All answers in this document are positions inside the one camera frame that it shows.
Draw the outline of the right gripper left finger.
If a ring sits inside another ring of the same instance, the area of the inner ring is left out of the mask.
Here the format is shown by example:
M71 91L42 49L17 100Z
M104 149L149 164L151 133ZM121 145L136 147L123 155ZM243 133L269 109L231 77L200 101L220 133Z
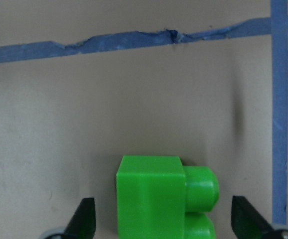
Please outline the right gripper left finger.
M92 239L96 231L95 199L84 198L65 228L62 239Z

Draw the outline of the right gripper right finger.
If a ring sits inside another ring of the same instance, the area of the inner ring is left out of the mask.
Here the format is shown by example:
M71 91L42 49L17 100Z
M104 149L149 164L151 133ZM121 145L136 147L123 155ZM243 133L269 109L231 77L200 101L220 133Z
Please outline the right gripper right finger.
M233 196L231 227L238 239L280 239L281 232L261 216L244 196Z

